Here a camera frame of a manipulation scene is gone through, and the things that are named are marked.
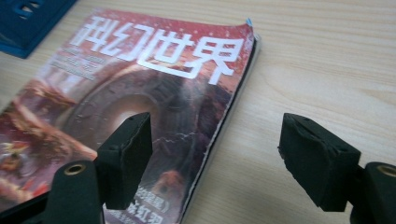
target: clamp jaw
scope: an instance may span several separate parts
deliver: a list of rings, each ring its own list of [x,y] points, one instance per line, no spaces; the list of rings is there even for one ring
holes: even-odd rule
[[[396,224],[396,166],[358,163],[361,152],[312,119],[285,114],[279,153],[312,201],[326,212],[352,203],[352,224]]]
[[[51,191],[0,215],[0,223],[105,223],[107,209],[124,210],[134,199],[152,154],[149,113],[134,115],[97,150],[94,161],[61,167]]]

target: cover illustration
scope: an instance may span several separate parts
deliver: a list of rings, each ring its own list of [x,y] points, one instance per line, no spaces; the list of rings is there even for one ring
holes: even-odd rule
[[[178,223],[246,73],[248,24],[96,9],[0,115],[0,212],[150,112],[153,155],[136,203],[108,223]]]

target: table surface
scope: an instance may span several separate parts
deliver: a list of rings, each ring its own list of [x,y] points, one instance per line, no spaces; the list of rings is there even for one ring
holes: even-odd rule
[[[262,52],[185,223],[349,223],[324,213],[277,152],[285,112],[309,117],[362,152],[396,163],[394,0],[80,0],[28,60],[0,53],[0,106],[93,7],[234,25],[251,18]]]

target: blue tray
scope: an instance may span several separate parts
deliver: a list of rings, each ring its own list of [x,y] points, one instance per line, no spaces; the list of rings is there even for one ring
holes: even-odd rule
[[[29,54],[77,0],[0,0],[0,51]]]

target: worn magazine edge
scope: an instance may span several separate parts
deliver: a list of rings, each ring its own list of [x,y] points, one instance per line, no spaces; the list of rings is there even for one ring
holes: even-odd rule
[[[235,111],[236,105],[239,102],[239,99],[241,98],[241,95],[247,85],[248,79],[251,76],[252,71],[254,70],[254,64],[257,61],[258,55],[261,51],[262,48],[262,38],[258,34],[254,34],[254,44],[253,44],[253,51],[252,55],[249,58],[249,61],[247,62],[247,68],[244,73],[244,78],[241,80],[241,83],[238,85],[236,92],[234,93],[234,97],[230,102],[230,106],[228,108],[228,111],[225,112],[225,118],[222,121],[222,123],[219,126],[219,129],[217,133],[214,135],[214,143],[211,146],[211,148],[208,150],[208,155],[205,158],[205,161],[202,164],[201,171],[197,175],[195,181],[192,183],[192,186],[189,190],[190,196],[186,199],[186,202],[183,205],[183,210],[180,213],[180,221],[179,223],[182,224],[183,221],[185,220],[185,217],[189,214],[191,211],[191,203],[195,200],[197,196],[197,191],[199,188],[202,186],[204,178],[203,176],[207,173],[209,170],[210,164],[213,161],[213,158],[215,157],[215,154],[219,148],[219,145],[221,144],[221,140],[226,133],[226,129],[228,125],[230,124],[230,120],[232,119],[233,112]]]

